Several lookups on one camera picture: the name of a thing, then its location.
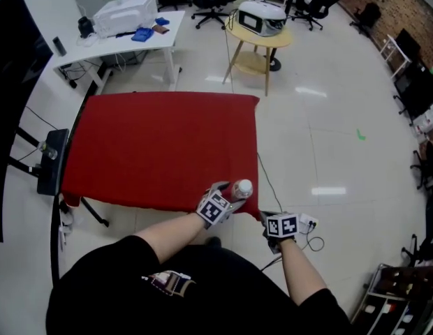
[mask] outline brick wall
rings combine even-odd
[[[356,8],[363,9],[366,3],[377,3],[381,18],[375,24],[372,39],[378,46],[383,45],[387,34],[397,37],[406,29],[421,46],[420,56],[428,68],[433,66],[433,9],[423,0],[341,0],[350,13]]]

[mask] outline black t-shirt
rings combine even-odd
[[[165,330],[350,334],[328,289],[300,306],[256,266],[224,248],[187,246],[162,265],[147,242],[126,237],[81,258],[50,296],[52,334]]]

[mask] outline tile floor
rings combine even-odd
[[[293,44],[278,51],[283,67],[271,74],[266,98],[263,78],[235,69],[232,81],[222,85],[228,52],[233,55],[238,41],[228,34],[226,46],[216,22],[195,30],[192,11],[187,10],[177,37],[174,58],[183,68],[177,90],[233,90],[260,97],[258,152],[283,208],[319,219],[314,235],[324,238],[325,248],[317,253],[307,248],[305,253],[351,314],[369,273],[380,262],[400,264],[401,247],[410,246],[413,233],[422,238],[425,233],[425,196],[416,190],[409,169],[417,143],[407,120],[397,113],[388,67],[372,42],[334,6],[322,21],[323,31],[288,21]],[[104,93],[166,90],[164,70],[163,55],[152,52],[142,65],[115,73]],[[357,129],[365,141],[358,139]],[[277,211],[260,168],[258,173],[260,208]],[[317,195],[317,188],[345,192]],[[61,257],[64,269],[96,247],[177,215],[92,203],[111,226],[105,229],[84,209],[76,210],[83,222],[68,237]],[[262,231],[252,217],[239,214],[197,241],[219,235],[226,248],[262,267],[272,259]],[[303,246],[304,238],[298,243]],[[286,289],[280,265],[266,273]]]

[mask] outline wooden round table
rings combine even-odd
[[[236,18],[228,17],[226,19],[226,31],[240,40],[237,50],[230,61],[229,68],[224,76],[223,84],[232,70],[232,67],[237,67],[240,71],[252,75],[266,75],[265,95],[270,83],[270,57],[272,48],[286,47],[291,44],[291,33],[286,26],[275,36],[262,37],[241,26]],[[254,45],[254,51],[243,51],[243,43],[251,43]],[[257,53],[258,46],[266,47],[266,58]]]

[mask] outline white wall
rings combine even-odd
[[[63,42],[78,35],[80,13],[75,0],[25,1],[52,49],[55,36]],[[71,89],[49,62],[27,105],[57,128],[71,129],[91,80],[87,75],[78,82],[77,89]],[[28,110],[20,125],[39,140],[51,129]],[[17,136],[11,155],[19,158],[32,149]],[[40,157],[36,152],[26,162],[38,162]],[[51,205],[52,198],[36,193],[36,179],[8,167],[3,197],[4,243],[0,244],[0,335],[45,333],[52,289]]]

